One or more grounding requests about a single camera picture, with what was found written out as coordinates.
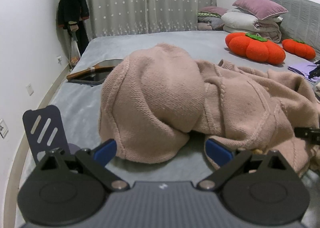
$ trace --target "bed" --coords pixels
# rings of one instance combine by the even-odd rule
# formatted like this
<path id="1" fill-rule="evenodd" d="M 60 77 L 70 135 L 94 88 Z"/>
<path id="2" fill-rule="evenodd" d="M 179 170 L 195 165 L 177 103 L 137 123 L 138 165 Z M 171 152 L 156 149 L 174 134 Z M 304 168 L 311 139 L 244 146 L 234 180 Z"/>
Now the bed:
<path id="1" fill-rule="evenodd" d="M 281 3 L 291 14 L 288 19 L 290 24 L 283 23 L 282 28 L 286 33 L 291 32 L 300 35 L 306 43 L 308 39 L 318 44 L 319 37 L 319 13 L 310 12 L 308 15 L 300 15 L 299 7 L 308 5 L 314 7 L 316 3 L 304 0 L 274 0 Z M 146 49 L 158 43 L 170 43 L 179 46 L 194 59 L 204 59 L 218 63 L 226 59 L 237 66 L 252 67 L 266 72 L 268 69 L 275 71 L 287 71 L 288 65 L 303 62 L 303 59 L 286 53 L 286 59 L 282 65 L 271 66 L 259 64 L 232 54 L 225 45 L 225 37 L 228 33 L 223 31 L 187 31 L 187 32 L 163 32 L 145 35 L 106 36 L 92 40 L 81 60 L 73 72 L 78 72 L 106 59 L 121 59 L 138 49 Z M 90 87 L 86 85 L 64 82 L 57 95 L 51 101 L 56 105 L 62 116 L 67 140 L 79 147 L 94 148 L 100 144 L 98 134 L 98 117 L 100 108 L 100 86 Z M 191 133 L 189 142 L 179 151 L 177 156 L 168 162 L 160 164 L 142 164 L 114 158 L 106 167 L 129 182 L 135 180 L 145 181 L 178 181 L 191 180 L 194 184 L 212 173 L 213 168 L 207 161 L 203 152 L 204 137 L 199 133 Z M 28 152 L 20 187 L 32 172 L 35 164 L 30 151 Z M 320 227 L 320 179 L 318 173 L 308 170 L 302 177 L 302 181 L 311 195 L 310 206 L 303 217 L 303 223 L 308 228 Z M 17 208 L 15 227 L 24 223 Z"/>

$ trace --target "black jacket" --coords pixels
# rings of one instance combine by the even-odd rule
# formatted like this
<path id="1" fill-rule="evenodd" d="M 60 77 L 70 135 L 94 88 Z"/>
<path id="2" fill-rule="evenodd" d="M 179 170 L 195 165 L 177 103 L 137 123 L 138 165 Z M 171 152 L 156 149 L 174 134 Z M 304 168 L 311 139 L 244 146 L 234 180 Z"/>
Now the black jacket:
<path id="1" fill-rule="evenodd" d="M 67 29 L 69 21 L 78 22 L 79 19 L 89 18 L 86 0 L 60 0 L 58 6 L 58 26 Z"/>

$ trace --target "hanging clothes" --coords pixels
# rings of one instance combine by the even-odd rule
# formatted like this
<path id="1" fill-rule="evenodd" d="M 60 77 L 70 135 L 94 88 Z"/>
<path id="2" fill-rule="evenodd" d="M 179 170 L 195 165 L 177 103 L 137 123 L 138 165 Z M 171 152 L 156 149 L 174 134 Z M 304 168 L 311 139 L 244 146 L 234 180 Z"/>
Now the hanging clothes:
<path id="1" fill-rule="evenodd" d="M 89 18 L 89 9 L 86 0 L 60 0 L 58 5 L 58 26 L 71 32 L 76 32 L 77 45 L 80 55 L 89 44 L 83 20 Z"/>

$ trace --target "folded blanket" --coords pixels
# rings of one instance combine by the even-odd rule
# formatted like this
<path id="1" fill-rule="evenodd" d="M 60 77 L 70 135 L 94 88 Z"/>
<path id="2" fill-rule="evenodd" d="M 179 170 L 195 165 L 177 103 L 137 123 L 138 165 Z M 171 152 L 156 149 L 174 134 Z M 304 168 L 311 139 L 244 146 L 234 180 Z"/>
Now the folded blanket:
<path id="1" fill-rule="evenodd" d="M 212 13 L 212 12 L 205 12 L 205 11 L 199 11 L 198 12 L 198 17 L 218 17 L 221 18 L 221 15 L 219 15 L 218 13 Z"/>
<path id="2" fill-rule="evenodd" d="M 246 32 L 267 38 L 275 43 L 281 40 L 281 32 L 276 22 L 271 19 L 259 20 L 254 15 L 242 12 L 227 12 L 221 16 L 225 27 L 223 30 L 229 33 Z"/>
<path id="3" fill-rule="evenodd" d="M 198 17 L 198 22 L 209 23 L 212 30 L 222 30 L 224 26 L 222 19 L 218 17 Z"/>
<path id="4" fill-rule="evenodd" d="M 294 127 L 319 127 L 315 94 L 300 75 L 195 61 L 165 43 L 134 51 L 102 85 L 101 140 L 114 138 L 117 156 L 135 162 L 171 159 L 195 130 L 231 149 L 277 149 L 302 175 L 311 159 L 318 168 L 319 146 L 296 138 Z"/>
<path id="5" fill-rule="evenodd" d="M 212 31 L 212 27 L 209 23 L 198 23 L 199 31 Z"/>

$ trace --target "gray headboard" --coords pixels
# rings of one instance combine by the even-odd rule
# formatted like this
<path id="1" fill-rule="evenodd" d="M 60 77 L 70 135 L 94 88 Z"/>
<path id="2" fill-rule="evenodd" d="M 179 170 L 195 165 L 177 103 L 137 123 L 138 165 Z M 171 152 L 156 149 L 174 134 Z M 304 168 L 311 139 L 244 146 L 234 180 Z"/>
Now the gray headboard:
<path id="1" fill-rule="evenodd" d="M 316 51 L 320 60 L 320 4 L 309 0 L 271 0 L 289 12 L 281 15 L 282 38 L 302 40 Z"/>

